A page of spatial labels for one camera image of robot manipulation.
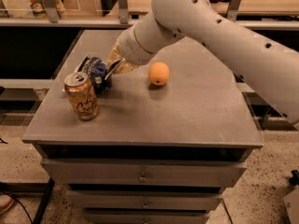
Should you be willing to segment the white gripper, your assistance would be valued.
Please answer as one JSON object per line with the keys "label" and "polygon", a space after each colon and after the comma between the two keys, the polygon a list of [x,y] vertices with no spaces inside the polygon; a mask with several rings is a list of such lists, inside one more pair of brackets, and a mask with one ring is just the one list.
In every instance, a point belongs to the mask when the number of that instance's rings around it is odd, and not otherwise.
{"label": "white gripper", "polygon": [[135,38],[135,27],[124,30],[116,41],[107,58],[107,68],[114,62],[121,60],[113,70],[112,74],[128,73],[140,65],[147,64],[155,54],[141,47]]}

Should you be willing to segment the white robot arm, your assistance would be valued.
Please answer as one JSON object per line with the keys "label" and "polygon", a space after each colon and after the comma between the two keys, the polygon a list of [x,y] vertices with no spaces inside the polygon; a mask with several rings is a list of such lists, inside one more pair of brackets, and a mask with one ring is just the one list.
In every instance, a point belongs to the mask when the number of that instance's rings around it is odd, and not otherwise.
{"label": "white robot arm", "polygon": [[208,0],[151,0],[149,13],[121,33],[107,63],[127,72],[187,36],[203,45],[293,125],[299,123],[299,52],[215,12]]}

